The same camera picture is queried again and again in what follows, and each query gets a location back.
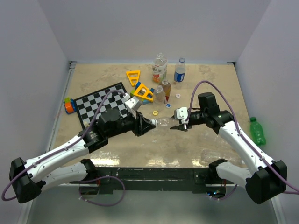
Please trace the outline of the clear plastic bottle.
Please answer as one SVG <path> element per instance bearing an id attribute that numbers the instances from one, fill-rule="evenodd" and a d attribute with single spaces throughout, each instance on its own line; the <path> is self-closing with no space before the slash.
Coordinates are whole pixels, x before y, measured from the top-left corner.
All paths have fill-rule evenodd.
<path id="1" fill-rule="evenodd" d="M 157 119 L 157 128 L 160 129 L 171 129 L 172 127 L 178 126 L 179 121 L 173 117 L 161 117 Z"/>

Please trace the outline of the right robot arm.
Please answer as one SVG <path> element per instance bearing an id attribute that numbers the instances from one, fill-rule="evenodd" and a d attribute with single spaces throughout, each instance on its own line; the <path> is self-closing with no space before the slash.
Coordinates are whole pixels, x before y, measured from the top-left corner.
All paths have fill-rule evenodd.
<path id="1" fill-rule="evenodd" d="M 209 164 L 208 178 L 213 183 L 228 180 L 243 187 L 252 201 L 261 204 L 286 191 L 287 166 L 274 161 L 246 134 L 229 111 L 221 111 L 215 95 L 206 92 L 198 95 L 199 109 L 188 112 L 186 107 L 174 111 L 178 125 L 173 129 L 187 131 L 194 125 L 205 124 L 222 137 L 239 154 L 246 167 L 233 165 L 225 159 Z"/>

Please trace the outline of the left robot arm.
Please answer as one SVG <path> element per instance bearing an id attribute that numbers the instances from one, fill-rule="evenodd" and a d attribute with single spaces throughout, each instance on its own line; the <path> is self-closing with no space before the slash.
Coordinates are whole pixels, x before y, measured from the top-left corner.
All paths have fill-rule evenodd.
<path id="1" fill-rule="evenodd" d="M 158 121 L 145 118 L 141 112 L 123 118 L 118 109 L 108 109 L 71 140 L 60 147 L 33 159 L 16 158 L 11 162 L 9 180 L 19 203 L 26 203 L 53 186 L 80 182 L 92 183 L 97 172 L 90 160 L 73 168 L 64 165 L 78 157 L 90 154 L 108 144 L 108 139 L 132 131 L 142 136 L 156 128 Z"/>

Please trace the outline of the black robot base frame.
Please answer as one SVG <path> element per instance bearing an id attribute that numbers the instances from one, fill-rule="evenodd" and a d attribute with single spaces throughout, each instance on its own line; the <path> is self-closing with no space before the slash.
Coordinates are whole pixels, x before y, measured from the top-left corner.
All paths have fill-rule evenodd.
<path id="1" fill-rule="evenodd" d="M 207 184 L 221 184 L 208 168 L 118 168 L 96 167 L 89 170 L 82 181 L 73 183 L 99 184 L 100 194 L 122 190 L 120 179 L 127 191 L 189 191 L 206 193 Z"/>

